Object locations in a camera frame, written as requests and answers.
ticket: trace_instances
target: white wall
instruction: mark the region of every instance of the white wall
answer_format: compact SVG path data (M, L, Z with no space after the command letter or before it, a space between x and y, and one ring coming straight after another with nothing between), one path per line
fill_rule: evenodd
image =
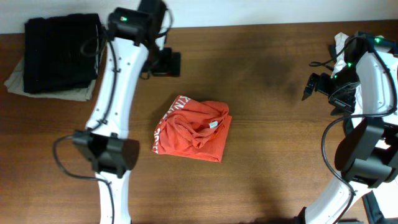
M104 22L115 7L139 0L0 0L0 33L23 32L33 17L96 12ZM398 19L398 0L166 0L174 27Z

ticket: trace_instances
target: white cloth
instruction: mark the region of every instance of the white cloth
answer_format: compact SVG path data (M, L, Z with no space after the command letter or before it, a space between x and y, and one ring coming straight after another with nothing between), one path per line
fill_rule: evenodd
M11 76L4 82L9 93L24 95L34 98L57 98L62 100L87 101L91 99L91 94L95 86L95 80L92 80L87 88L76 88L72 90L55 91L50 93L30 94L24 92L24 59L19 61Z
M338 54L338 52L341 52L347 38L348 36L344 33L339 33L335 35L336 54ZM332 76L335 75L337 72L339 72L341 69L343 69L344 66L346 66L346 63L344 61L344 52L343 52L341 55L337 57L337 62L335 64L335 69L333 70Z

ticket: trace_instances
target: wire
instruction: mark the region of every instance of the wire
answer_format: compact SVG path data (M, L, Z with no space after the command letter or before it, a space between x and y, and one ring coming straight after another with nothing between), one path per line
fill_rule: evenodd
M352 43L352 41L354 41L355 39L364 39L362 37L352 37L350 38L350 40L347 41L347 43L345 43L344 47L342 50L340 50L340 52L338 52L334 57L332 57L331 59L327 60L326 62L320 63L320 62L310 62L309 66L311 67L319 67L319 66L325 66L327 64L329 64L330 62L334 61L337 59L337 57L339 57L344 50L349 46L350 43Z
M336 93L338 93L338 92L341 91L342 89L346 88L347 86L354 85L354 84L356 84L356 82L354 82L354 83L349 83L349 84L347 84L347 85L344 85L344 86L340 87L339 89L337 89L336 91L334 91L334 92L329 96L329 98L328 98L329 101L330 101L330 99L332 98L332 96L334 96Z
M87 53L85 51L85 49L86 49L86 46L88 45L88 43L90 43L91 41L96 40L96 39L104 39L104 38L105 38L105 35L98 35L95 37L90 37L89 39L85 40L82 43L82 45L80 46L80 53L85 57L94 57L94 56L99 55L104 50L106 41L102 41L101 47L96 52Z
M146 76L146 77L143 76L143 75L142 75L142 72L141 72L141 74L139 74L139 78L140 78L140 79L143 79L143 80L148 80L151 76L154 75L153 72L152 72L152 69L153 69L159 62L160 62L160 60L157 59L156 61L154 61L153 63L151 63L150 65L148 65L148 68L147 68L147 76Z
M93 131L97 130L102 124L106 123L106 118L108 117L109 112L111 111L112 102L113 102L113 100L114 100L114 92L115 92L115 90L116 90L116 81L117 81L118 72L119 72L119 71L118 71L118 64L117 64L117 62L116 62L116 54L115 54L115 51L114 51L114 48L113 48L113 44L112 44L112 42L111 42L110 39L109 39L107 30L106 30L104 27L102 27L102 29L103 29L103 32L104 32L103 38L106 39L106 41L109 43L109 46L110 46L110 48L111 48L111 53L112 53L112 58L113 58L113 65L114 65L114 68L113 68L113 83L112 83L111 94L110 94L110 96L109 96L109 103L108 103L108 105L107 105L107 107L106 107L106 110L105 110L105 113L104 113L103 118L102 118L101 120L98 121L98 124L97 124L96 126L94 126L93 128L87 129L87 130L85 131L85 134L90 134L90 133L92 133ZM101 47L101 49L97 50L96 52L94 52L94 53L92 53L92 54L88 54L88 53L84 52L85 45L86 45L89 41L92 41L93 39L98 39L98 38L100 38L100 36L92 37L92 38L86 40L86 41L82 44L82 46L80 47L80 52L81 52L81 54L83 54L84 56L87 55L87 57L93 57L93 56L95 56L95 55L100 54L100 53L102 52L102 49L104 48L104 45ZM108 191L109 191L109 197L110 197L110 199L111 199L111 206L112 206L112 224L114 224L114 201L113 201L113 193L112 193L112 188L111 188L111 182L108 182L107 180L100 179L100 178L96 178L96 177L86 177L86 176L82 176L82 175L72 174L71 172L69 172L69 171L66 170L66 168L62 165L62 163L60 162L60 160L59 160L59 158L58 158L58 155L57 155L57 146L58 146L62 141L71 140L71 139L73 139L73 137L76 137L76 135L68 135L68 136L64 136L64 137L61 137L61 138L55 140L55 142L53 143L53 146L52 146L53 158L54 158L55 162L57 163L58 168L59 168L63 173L65 173L66 175L68 175L68 176L70 176L70 177L73 177L73 178L76 178L76 179L92 180L92 181L102 182L102 183L104 183L104 184L107 186Z
M169 8L166 8L166 11L169 13L170 25L165 32L161 32L161 33L157 34L157 38L167 35L167 33L169 33L169 31L172 28L173 23L174 23L174 17L173 17L172 11Z
M66 140L72 140L73 136L69 135L69 136L65 136L62 138L57 139L53 145L52 145L52 154L53 154L53 158L55 160L55 162L57 163L58 168L66 175L76 178L76 179L81 179L81 180L91 180L91 181L98 181L98 182L102 182L104 183L107 188L108 188L108 192L109 192L109 197L111 199L111 206L112 206L112 224L114 224L114 201L113 201L113 194L112 194L112 188L111 188L111 182L108 182L107 180L104 179L100 179L100 178L96 178L96 177L86 177L83 175L76 175L76 174L72 174L71 172L69 172L60 162L59 158L58 158L58 154L57 154L57 146L58 144L60 144L62 141L66 141Z
M371 45L364 37L353 37L351 38L349 41L347 41L347 43L345 43L345 46L343 47L343 49L336 55L334 56L332 59L323 62L323 63L314 63L311 62L310 66L311 67L318 67L318 66L322 66L322 65L326 65L330 62L332 62L335 58L337 58L339 55L341 55L341 53L343 53L343 51L348 47L348 45L350 43L352 43L352 41L354 39L362 39L365 41L366 45L368 46L368 50L369 52L373 53L375 55L375 57L377 58L377 60L380 62L383 70L387 73L387 77L389 79L389 82L391 84L391 88L392 88L392 92L393 94L393 106L391 109L389 109L387 112L385 113L380 113L380 114L356 114L356 115L349 115L349 116L343 116L341 118L338 118L334 121L332 121L325 129L325 131L323 132L322 135L322 141L321 141L321 152L322 152L322 158L323 161L325 161L325 164L327 166L327 168L330 170L330 172L338 179L340 180L342 183L344 183L350 191L350 198L348 200L348 204L347 206L344 208L344 210L341 212L341 214L339 215L339 217L335 220L334 223L338 223L338 221L340 220L340 218L342 218L342 216L348 211L348 209L350 208L351 204L353 203L354 197L356 195L356 192L354 190L354 188L351 186L351 184L349 184L347 181L345 181L342 176L340 176L335 170L334 168L332 168L332 166L330 165L327 157L326 157L326 152L325 152L325 141L326 141L326 135L328 134L328 131L337 123L339 123L340 121L346 120L346 119L352 119L352 118L381 118L384 116L388 116L390 114L392 114L393 112L395 112L397 110L397 95L396 95L396 86L394 84L394 80L392 78L391 72L388 69L387 65L384 63L384 61L382 60L382 58L380 58L380 55L377 53L377 51L374 49L374 46Z
M313 63L314 65L316 65L316 64L321 64L321 62L311 62L311 63ZM331 70L331 71L334 70L334 68L333 68L332 66L330 66L330 65L322 65L322 66L326 67L327 69L329 69L329 70Z

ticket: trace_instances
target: folded shirt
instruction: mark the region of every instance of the folded shirt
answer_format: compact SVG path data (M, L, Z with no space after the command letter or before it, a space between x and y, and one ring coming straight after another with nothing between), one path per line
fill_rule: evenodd
M158 154L221 162L232 117L226 103L178 96L155 130Z
M101 34L97 14L30 19L25 24L24 92L87 88L97 77L101 55L85 57L80 47ZM100 41L91 41L85 50L97 51Z
M34 98L56 98L62 100L88 101L94 90L95 81L92 80L87 88L74 88L71 90L53 91L49 93L30 94L24 92L24 59L19 61L11 76L4 82L9 93L34 97Z

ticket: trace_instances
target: beige cloth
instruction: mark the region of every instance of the beige cloth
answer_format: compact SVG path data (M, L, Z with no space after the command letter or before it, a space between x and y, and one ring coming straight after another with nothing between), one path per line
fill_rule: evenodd
M91 94L95 86L95 80L92 80L87 88L77 88L72 90L55 91L50 93L30 94L24 92L24 59L19 61L11 76L4 85L9 93L24 95L35 98L57 98L62 100L87 101L91 99Z

